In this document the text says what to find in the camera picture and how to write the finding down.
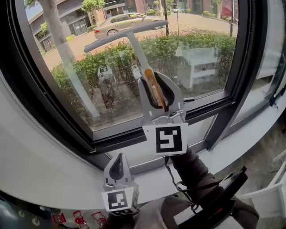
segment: building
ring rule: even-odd
[[[83,0],[57,0],[59,18],[66,37],[74,34],[78,36],[87,32],[87,28],[94,24],[90,13],[81,10]],[[145,13],[145,0],[105,0],[105,4],[98,12],[99,21],[128,12]],[[41,52],[53,49],[54,41],[51,33],[43,34],[41,24],[45,22],[43,12],[39,12],[29,20],[36,44]]]

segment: chair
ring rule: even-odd
[[[277,156],[277,161],[286,155],[286,151]],[[244,194],[240,199],[252,199],[255,209],[261,218],[274,216],[286,217],[286,161],[282,163],[270,184],[261,190]]]

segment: person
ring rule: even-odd
[[[174,168],[177,170],[183,183],[188,189],[195,189],[215,182],[213,174],[191,150],[186,154],[170,157]],[[224,189],[219,185],[200,191],[188,191],[194,203],[204,208],[219,196]],[[233,211],[233,218],[244,229],[255,229],[259,219],[257,211],[237,199]],[[140,212],[133,215],[115,216],[109,214],[109,218],[103,224],[102,229],[178,229],[174,216],[190,207],[189,201],[175,196],[168,196],[153,200],[140,208]]]

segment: car window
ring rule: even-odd
[[[129,17],[130,17],[131,19],[143,18],[143,15],[141,15],[141,14],[136,14],[136,13],[132,13],[132,14],[129,14]]]
[[[120,22],[120,21],[126,21],[126,20],[129,20],[129,16],[128,15],[122,15],[122,16],[119,16],[117,18],[115,18],[117,22]]]

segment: white wall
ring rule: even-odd
[[[104,208],[100,194],[102,172],[51,139],[23,111],[1,80],[0,104],[0,189],[43,206]],[[278,109],[267,108],[247,126],[223,139],[213,151],[201,151],[199,156],[210,172],[219,172],[250,149],[285,107],[284,96],[278,101]],[[138,175],[135,181],[139,184],[140,203],[176,192],[165,168]]]

